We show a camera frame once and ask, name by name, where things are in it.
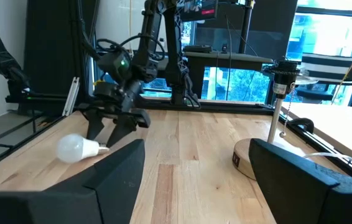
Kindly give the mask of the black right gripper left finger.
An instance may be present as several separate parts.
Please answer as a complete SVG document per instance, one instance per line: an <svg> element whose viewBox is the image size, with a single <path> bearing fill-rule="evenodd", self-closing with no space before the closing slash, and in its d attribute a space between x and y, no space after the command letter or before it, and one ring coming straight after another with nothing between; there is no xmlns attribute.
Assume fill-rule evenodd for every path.
<svg viewBox="0 0 352 224"><path fill-rule="evenodd" d="M129 223L144 161L136 139L43 191L0 191L0 223Z"/></svg>

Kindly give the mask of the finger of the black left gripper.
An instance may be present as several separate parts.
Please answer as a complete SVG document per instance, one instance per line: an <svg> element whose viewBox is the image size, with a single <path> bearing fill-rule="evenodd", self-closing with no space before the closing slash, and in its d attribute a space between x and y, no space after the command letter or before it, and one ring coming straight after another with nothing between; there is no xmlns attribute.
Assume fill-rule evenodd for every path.
<svg viewBox="0 0 352 224"><path fill-rule="evenodd" d="M127 136L131 132L136 130L136 123L135 121L129 116L120 116L117 119L115 128L111 133L106 146L112 147L118 141L120 141L123 137Z"/></svg>
<svg viewBox="0 0 352 224"><path fill-rule="evenodd" d="M103 117L96 110L88 110L85 112L85 118L89 122L86 138L94 140L104 128Z"/></svg>

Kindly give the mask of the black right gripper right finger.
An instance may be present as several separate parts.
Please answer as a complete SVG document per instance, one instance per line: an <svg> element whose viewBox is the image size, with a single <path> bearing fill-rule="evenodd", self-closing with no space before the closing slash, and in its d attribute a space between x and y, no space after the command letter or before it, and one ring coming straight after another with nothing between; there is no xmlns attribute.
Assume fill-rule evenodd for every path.
<svg viewBox="0 0 352 224"><path fill-rule="evenodd" d="M277 223L352 223L352 177L262 139L249 158Z"/></svg>

